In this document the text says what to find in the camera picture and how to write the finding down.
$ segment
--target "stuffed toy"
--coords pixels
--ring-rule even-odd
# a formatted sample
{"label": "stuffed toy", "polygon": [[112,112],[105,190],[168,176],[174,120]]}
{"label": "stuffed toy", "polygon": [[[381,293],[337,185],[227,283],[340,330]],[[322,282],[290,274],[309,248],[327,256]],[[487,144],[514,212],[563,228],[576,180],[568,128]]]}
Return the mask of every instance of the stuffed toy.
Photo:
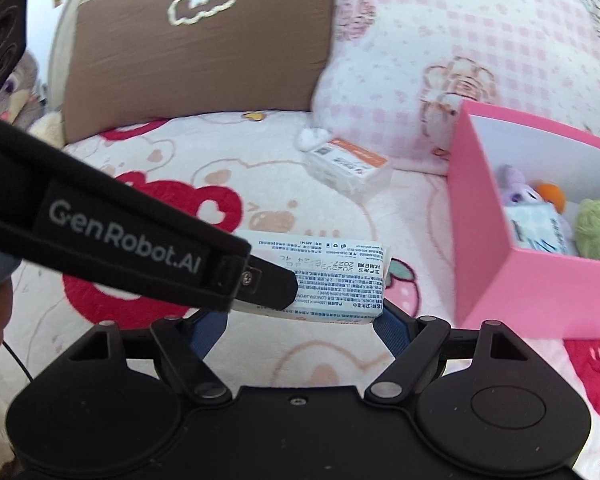
{"label": "stuffed toy", "polygon": [[25,51],[0,90],[0,119],[61,150],[65,146],[60,112],[44,114],[36,95],[38,64]]}
{"label": "stuffed toy", "polygon": [[[500,197],[502,199],[502,205],[529,205],[551,202],[549,200],[545,201],[540,193],[538,193],[531,186],[528,186],[525,176],[520,170],[517,170],[513,166],[504,166],[504,168],[502,168],[502,177],[500,181]],[[571,226],[560,214],[561,211],[558,211],[556,208],[556,212],[558,213],[562,234],[567,240],[573,240],[573,230],[571,229]]]}
{"label": "stuffed toy", "polygon": [[44,114],[43,105],[35,95],[38,64],[30,52],[25,52],[0,90],[0,119],[27,131]]}

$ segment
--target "orange label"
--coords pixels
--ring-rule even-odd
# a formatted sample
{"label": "orange label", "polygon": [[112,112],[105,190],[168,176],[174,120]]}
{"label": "orange label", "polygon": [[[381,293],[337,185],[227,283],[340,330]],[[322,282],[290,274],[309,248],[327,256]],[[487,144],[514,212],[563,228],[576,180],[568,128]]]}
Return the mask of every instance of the orange label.
{"label": "orange label", "polygon": [[359,158],[374,168],[381,168],[387,163],[387,160],[383,156],[380,156],[374,152],[370,152],[369,150],[365,150],[364,148],[360,148],[360,146],[357,146],[348,140],[333,139],[329,142],[329,144],[334,144],[335,146],[348,151],[351,155]]}

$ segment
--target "bedsheet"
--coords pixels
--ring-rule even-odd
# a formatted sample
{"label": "bedsheet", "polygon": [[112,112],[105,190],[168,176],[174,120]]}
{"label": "bedsheet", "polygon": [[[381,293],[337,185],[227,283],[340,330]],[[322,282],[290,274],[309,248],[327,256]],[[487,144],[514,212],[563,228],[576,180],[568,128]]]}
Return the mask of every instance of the bedsheet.
{"label": "bedsheet", "polygon": [[[394,171],[366,205],[309,177],[293,147],[309,124],[300,112],[222,113],[119,128],[67,153],[218,227],[380,240],[391,247],[386,295],[409,314],[452,319],[452,235],[443,177]],[[6,341],[32,374],[96,322],[122,328],[183,314],[180,307],[86,283],[24,263],[13,276]],[[600,340],[532,340],[586,399],[592,431],[576,470],[600,480]],[[235,392],[241,384],[364,389],[392,357],[371,325],[337,325],[232,312],[206,361]],[[130,364],[147,373],[148,363]],[[450,363],[448,370],[467,363]],[[0,420],[26,379],[0,351]]]}

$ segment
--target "metal rivet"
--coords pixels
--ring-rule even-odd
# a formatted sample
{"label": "metal rivet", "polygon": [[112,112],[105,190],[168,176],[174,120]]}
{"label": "metal rivet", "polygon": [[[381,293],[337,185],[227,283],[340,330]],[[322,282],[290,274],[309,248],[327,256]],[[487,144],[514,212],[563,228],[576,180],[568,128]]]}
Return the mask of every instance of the metal rivet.
{"label": "metal rivet", "polygon": [[393,399],[402,393],[400,384],[385,381],[371,386],[371,393],[380,399]]}
{"label": "metal rivet", "polygon": [[242,274],[242,284],[244,286],[251,285],[253,281],[253,274],[251,274],[248,270]]}
{"label": "metal rivet", "polygon": [[197,396],[202,397],[203,399],[217,399],[218,397],[222,397],[227,389],[224,384],[201,383],[195,387],[194,391]]}
{"label": "metal rivet", "polygon": [[292,406],[304,406],[307,403],[305,397],[291,397],[289,400]]}

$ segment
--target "black cable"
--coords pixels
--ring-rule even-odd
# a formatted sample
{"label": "black cable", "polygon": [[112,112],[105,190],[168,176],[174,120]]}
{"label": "black cable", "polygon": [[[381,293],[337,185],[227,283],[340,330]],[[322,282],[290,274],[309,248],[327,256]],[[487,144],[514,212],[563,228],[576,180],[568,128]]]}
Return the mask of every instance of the black cable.
{"label": "black cable", "polygon": [[31,374],[29,373],[29,370],[27,370],[27,367],[24,364],[22,364],[22,361],[20,361],[19,357],[16,355],[16,352],[11,350],[11,347],[9,345],[7,345],[6,342],[3,341],[2,344],[7,349],[7,352],[9,352],[11,354],[11,357],[13,357],[16,360],[16,362],[18,363],[18,366],[20,368],[22,368],[22,371],[27,376],[27,379],[29,380],[29,382],[32,383],[33,377],[31,377]]}

